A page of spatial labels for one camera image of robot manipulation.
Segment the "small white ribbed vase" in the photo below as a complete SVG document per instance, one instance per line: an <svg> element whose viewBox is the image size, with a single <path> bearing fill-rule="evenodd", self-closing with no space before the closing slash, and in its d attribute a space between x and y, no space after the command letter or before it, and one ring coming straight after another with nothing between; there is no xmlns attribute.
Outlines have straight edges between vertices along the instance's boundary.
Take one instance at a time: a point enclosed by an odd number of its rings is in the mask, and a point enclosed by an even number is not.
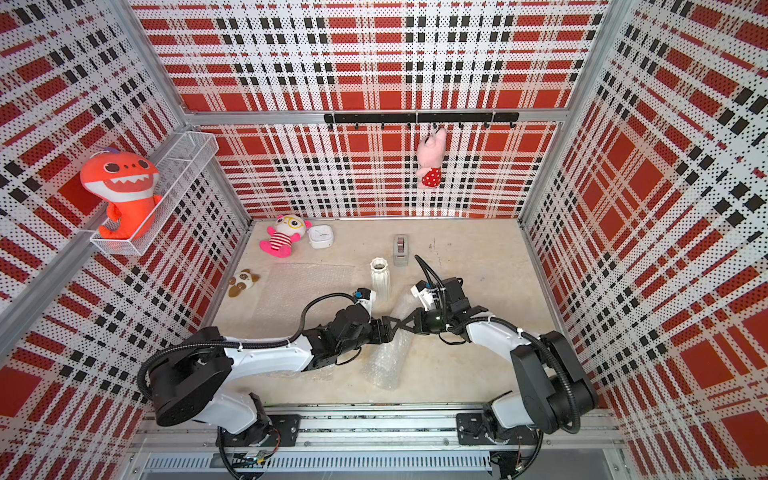
<svg viewBox="0 0 768 480"><path fill-rule="evenodd" d="M370 262L370 276L372 291L376 296L375 301L387 303L391 296L391 278L387 260L382 257L374 258Z"/></svg>

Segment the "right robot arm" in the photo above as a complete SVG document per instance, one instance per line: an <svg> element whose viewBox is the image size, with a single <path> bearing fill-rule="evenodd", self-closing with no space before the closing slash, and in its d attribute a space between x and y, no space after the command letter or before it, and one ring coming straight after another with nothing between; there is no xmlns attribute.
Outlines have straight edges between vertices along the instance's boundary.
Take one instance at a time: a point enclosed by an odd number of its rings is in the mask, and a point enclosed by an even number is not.
<svg viewBox="0 0 768 480"><path fill-rule="evenodd" d="M461 278L442 279L422 257L415 260L425 276L416 285L416 295L436 304L414 310L397 326L419 335L451 334L458 338L451 346L482 346L514 369L518 391L502 394L483 407L489 434L500 439L523 426L543 434L578 433L581 417L595 409L599 400L570 342L557 331L536 334L480 305L473 306Z"/></svg>

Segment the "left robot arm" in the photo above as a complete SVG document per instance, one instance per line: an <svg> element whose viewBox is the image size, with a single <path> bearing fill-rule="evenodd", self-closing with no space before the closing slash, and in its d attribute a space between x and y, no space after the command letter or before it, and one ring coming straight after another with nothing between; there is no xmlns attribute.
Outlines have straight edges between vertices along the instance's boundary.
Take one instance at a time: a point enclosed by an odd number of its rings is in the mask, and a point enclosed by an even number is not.
<svg viewBox="0 0 768 480"><path fill-rule="evenodd" d="M310 301L299 328L279 340L227 337L206 327L178 345L151 355L139 368L137 387L152 403L161 427L187 421L208 423L239 434L265 419L255 394L236 394L234 381L275 372L318 370L365 345L394 340L401 321L375 318L375 293L334 292Z"/></svg>

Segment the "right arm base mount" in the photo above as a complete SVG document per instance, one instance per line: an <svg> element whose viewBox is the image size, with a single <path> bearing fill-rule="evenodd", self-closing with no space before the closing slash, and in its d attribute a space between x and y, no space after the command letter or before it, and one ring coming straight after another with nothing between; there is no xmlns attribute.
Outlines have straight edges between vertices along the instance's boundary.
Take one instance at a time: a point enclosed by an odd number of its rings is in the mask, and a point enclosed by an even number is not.
<svg viewBox="0 0 768 480"><path fill-rule="evenodd" d="M537 430L527 425L502 427L485 412L456 415L458 442L462 446L535 446Z"/></svg>

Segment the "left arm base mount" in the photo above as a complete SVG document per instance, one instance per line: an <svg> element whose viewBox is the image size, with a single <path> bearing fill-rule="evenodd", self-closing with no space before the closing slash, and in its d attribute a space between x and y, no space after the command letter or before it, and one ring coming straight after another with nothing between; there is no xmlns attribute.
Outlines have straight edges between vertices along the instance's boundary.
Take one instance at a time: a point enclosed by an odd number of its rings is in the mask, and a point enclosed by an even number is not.
<svg viewBox="0 0 768 480"><path fill-rule="evenodd" d="M293 447L296 444L301 416L270 415L266 420L257 420L239 434L226 430L217 438L216 446L235 447Z"/></svg>

